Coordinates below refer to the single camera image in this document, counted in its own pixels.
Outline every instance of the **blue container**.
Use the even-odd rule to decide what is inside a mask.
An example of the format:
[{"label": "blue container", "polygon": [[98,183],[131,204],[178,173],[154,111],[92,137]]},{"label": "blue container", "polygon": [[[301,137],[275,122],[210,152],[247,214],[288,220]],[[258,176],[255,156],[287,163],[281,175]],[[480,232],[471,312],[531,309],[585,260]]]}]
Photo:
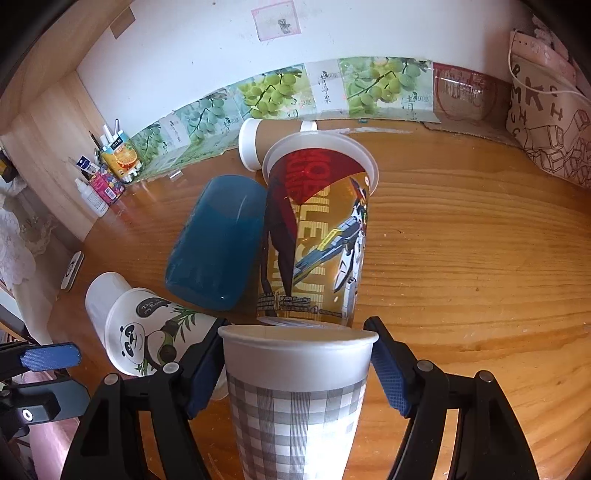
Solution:
[{"label": "blue container", "polygon": [[166,287],[183,300],[230,310],[259,253],[267,191],[247,177],[224,175],[203,189],[166,268]]}]

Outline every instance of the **white cable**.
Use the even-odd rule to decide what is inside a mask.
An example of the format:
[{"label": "white cable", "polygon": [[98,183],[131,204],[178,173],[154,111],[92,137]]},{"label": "white cable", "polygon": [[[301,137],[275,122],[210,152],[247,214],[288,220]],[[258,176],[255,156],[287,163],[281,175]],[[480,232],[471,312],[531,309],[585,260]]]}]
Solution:
[{"label": "white cable", "polygon": [[543,93],[545,95],[556,95],[558,93],[572,93],[573,95],[578,95],[578,96],[582,97],[584,100],[586,100],[587,103],[589,103],[591,105],[591,100],[589,100],[587,97],[585,97],[585,95],[583,95],[578,90],[549,90],[548,92],[546,92],[545,90],[538,90],[536,88],[529,87],[525,83],[523,83],[521,80],[519,80],[519,78],[517,78],[515,76],[515,74],[513,73],[513,68],[511,68],[511,53],[513,51],[513,43],[515,41],[516,33],[517,33],[517,30],[513,30],[511,32],[511,42],[509,43],[509,54],[507,55],[507,65],[509,66],[509,72],[511,72],[511,76],[513,77],[513,79],[517,83],[519,83],[520,85],[524,86],[525,88],[527,88],[529,90],[532,90],[533,92]]}]

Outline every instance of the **green grape illustration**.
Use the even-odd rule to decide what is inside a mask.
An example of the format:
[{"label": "green grape illustration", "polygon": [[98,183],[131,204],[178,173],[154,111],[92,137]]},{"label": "green grape illustration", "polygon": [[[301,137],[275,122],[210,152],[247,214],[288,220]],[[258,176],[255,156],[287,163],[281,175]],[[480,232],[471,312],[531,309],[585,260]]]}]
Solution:
[{"label": "green grape illustration", "polygon": [[350,116],[374,115],[379,102],[393,103],[403,90],[412,92],[427,61],[400,57],[354,57],[341,60]]},{"label": "green grape illustration", "polygon": [[178,111],[186,119],[192,144],[200,144],[208,135],[215,134],[216,125],[226,116],[224,103],[223,94],[216,92]]},{"label": "green grape illustration", "polygon": [[160,147],[162,146],[166,153],[167,144],[160,134],[160,123],[156,122],[149,127],[144,128],[131,139],[135,149],[139,152],[144,164],[148,165],[155,157],[160,154]]},{"label": "green grape illustration", "polygon": [[251,82],[238,86],[244,95],[244,104],[250,107],[251,117],[273,118],[282,106],[288,105],[297,93],[297,81],[302,71],[288,67],[253,77]]}]

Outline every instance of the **blue gripper pad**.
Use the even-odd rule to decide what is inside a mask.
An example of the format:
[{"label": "blue gripper pad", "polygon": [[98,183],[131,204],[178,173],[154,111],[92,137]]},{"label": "blue gripper pad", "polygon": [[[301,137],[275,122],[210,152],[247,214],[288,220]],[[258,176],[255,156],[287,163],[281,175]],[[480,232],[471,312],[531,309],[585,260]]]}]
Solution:
[{"label": "blue gripper pad", "polygon": [[33,372],[75,367],[80,360],[80,351],[73,343],[33,347],[21,355],[21,365]]},{"label": "blue gripper pad", "polygon": [[396,361],[381,339],[374,343],[371,362],[378,374],[388,403],[392,408],[396,408],[400,415],[406,417],[411,408],[411,404],[406,398],[406,383]]},{"label": "blue gripper pad", "polygon": [[[217,349],[219,353],[222,348],[222,342],[220,340],[218,345],[212,350]],[[189,419],[195,418],[197,413],[207,407],[213,390],[216,388],[220,370],[223,368],[223,363],[221,365],[217,364],[215,360],[215,352],[212,350],[208,351],[208,353],[203,358],[203,363],[193,375],[189,402],[185,406],[185,410]]]}]

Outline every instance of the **robot graphic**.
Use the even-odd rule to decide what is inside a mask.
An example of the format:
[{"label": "robot graphic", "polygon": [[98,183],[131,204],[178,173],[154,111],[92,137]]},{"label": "robot graphic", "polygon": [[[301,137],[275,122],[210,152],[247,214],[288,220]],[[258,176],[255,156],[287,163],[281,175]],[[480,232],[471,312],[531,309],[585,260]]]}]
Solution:
[{"label": "robot graphic", "polygon": [[367,192],[354,179],[351,184],[357,195],[351,215],[294,266],[293,284],[304,280],[316,267],[340,254],[339,269],[333,286],[334,293],[345,288],[343,318],[353,312],[365,232],[367,229]]}]

